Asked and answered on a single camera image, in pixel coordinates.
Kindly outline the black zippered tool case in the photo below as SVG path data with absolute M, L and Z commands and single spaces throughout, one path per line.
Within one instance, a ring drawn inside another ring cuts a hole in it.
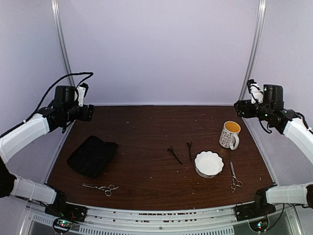
M 67 159 L 67 164 L 77 173 L 96 178 L 105 168 L 119 145 L 102 141 L 97 136 L 89 136 Z

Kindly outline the black hair clip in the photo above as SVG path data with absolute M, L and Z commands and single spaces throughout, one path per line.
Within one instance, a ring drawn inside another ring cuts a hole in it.
M 172 148 L 172 146 L 171 146 L 170 148 L 167 148 L 167 150 L 172 153 L 172 155 L 174 156 L 174 158 L 175 158 L 181 165 L 183 165 L 183 163 L 181 162 L 181 160 L 180 160 L 180 159 L 178 158 L 178 156 L 175 154 L 174 149 Z
M 187 147 L 188 147 L 188 153 L 189 153 L 189 159 L 192 161 L 192 153 L 191 153 L 191 147 L 192 147 L 192 142 L 187 142 Z

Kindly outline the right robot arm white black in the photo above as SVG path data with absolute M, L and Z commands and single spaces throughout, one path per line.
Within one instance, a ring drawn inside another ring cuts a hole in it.
M 250 100 L 238 100 L 234 103 L 240 118 L 257 118 L 267 122 L 264 130 L 271 133 L 276 129 L 281 135 L 292 141 L 307 157 L 313 160 L 313 130 L 300 112 L 284 108 L 283 87 L 265 84 L 262 88 L 253 79 L 247 82 Z M 291 186 L 271 186 L 256 192 L 251 212 L 261 216 L 272 204 L 294 204 L 305 208 L 313 206 L 312 182 Z

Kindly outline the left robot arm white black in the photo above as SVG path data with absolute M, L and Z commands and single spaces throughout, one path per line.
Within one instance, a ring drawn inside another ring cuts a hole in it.
M 57 86 L 55 96 L 47 107 L 40 108 L 27 120 L 0 137 L 0 196 L 16 196 L 51 205 L 59 216 L 66 217 L 70 206 L 57 198 L 57 191 L 45 184 L 33 182 L 11 173 L 6 164 L 20 150 L 57 128 L 66 131 L 75 120 L 91 121 L 93 105 L 85 105 L 88 85 Z

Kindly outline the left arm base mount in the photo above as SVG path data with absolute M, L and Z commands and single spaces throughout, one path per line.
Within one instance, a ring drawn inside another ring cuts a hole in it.
M 85 222 L 88 209 L 83 206 L 66 203 L 64 209 L 60 210 L 53 205 L 46 205 L 45 213 L 55 217 L 52 222 L 52 228 L 57 234 L 65 234 L 71 231 L 78 231 L 80 224 Z

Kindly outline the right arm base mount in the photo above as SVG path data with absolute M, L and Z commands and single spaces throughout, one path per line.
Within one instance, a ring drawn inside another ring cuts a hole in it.
M 238 203 L 234 207 L 238 222 L 247 221 L 250 229 L 256 233 L 265 232 L 269 228 L 269 218 L 271 213 L 276 212 L 274 205 L 257 207 L 255 202 L 242 204 Z

